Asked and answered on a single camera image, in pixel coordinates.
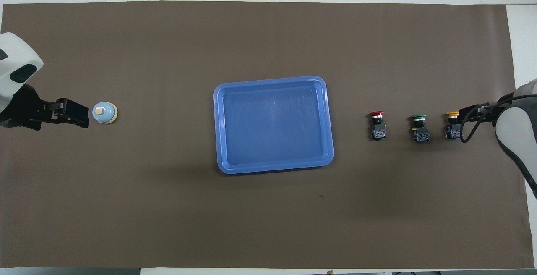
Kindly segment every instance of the blue plastic tray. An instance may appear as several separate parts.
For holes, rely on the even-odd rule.
[[[326,83],[318,76],[225,83],[213,101],[224,173],[325,166],[334,157]]]

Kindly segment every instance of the black cable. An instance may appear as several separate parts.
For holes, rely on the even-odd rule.
[[[470,134],[468,135],[468,137],[466,139],[464,139],[464,135],[462,134],[462,129],[464,128],[464,123],[468,120],[468,118],[470,117],[470,114],[472,114],[473,112],[475,112],[478,108],[481,108],[483,106],[486,106],[488,105],[488,103],[483,103],[483,104],[480,104],[480,105],[475,105],[474,108],[472,108],[472,110],[470,112],[468,112],[466,114],[466,116],[464,117],[464,119],[462,120],[462,123],[461,123],[461,142],[462,143],[467,143],[468,141],[470,141],[470,139],[472,138],[472,136],[474,135],[475,131],[477,130],[477,128],[479,127],[479,125],[485,120],[485,118],[487,117],[487,115],[489,113],[491,113],[493,110],[495,110],[496,108],[498,108],[500,105],[503,105],[507,102],[511,102],[511,101],[514,101],[514,100],[518,100],[518,99],[525,99],[526,97],[537,97],[537,95],[535,94],[527,94],[527,95],[519,95],[518,97],[510,97],[508,99],[505,99],[503,101],[499,101],[498,103],[496,103],[496,105],[491,108],[491,109],[488,109],[480,118],[479,120],[477,120],[477,123],[475,124],[475,126],[472,128],[472,131],[470,131]]]

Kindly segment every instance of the tray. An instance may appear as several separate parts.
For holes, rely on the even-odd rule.
[[[224,83],[213,102],[216,159],[226,174],[319,167],[334,157],[318,76]]]

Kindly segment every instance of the light blue dome object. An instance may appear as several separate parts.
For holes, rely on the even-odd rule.
[[[117,118],[117,107],[110,102],[97,103],[91,114],[97,122],[110,124]]]

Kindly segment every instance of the brown mat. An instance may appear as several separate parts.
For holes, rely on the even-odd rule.
[[[6,5],[8,31],[44,60],[42,98],[119,118],[0,130],[2,267],[533,267],[524,182],[493,128],[443,135],[443,113],[514,89],[502,5]],[[333,162],[224,176],[214,88],[308,75],[328,85]],[[411,141],[416,113],[429,143]]]

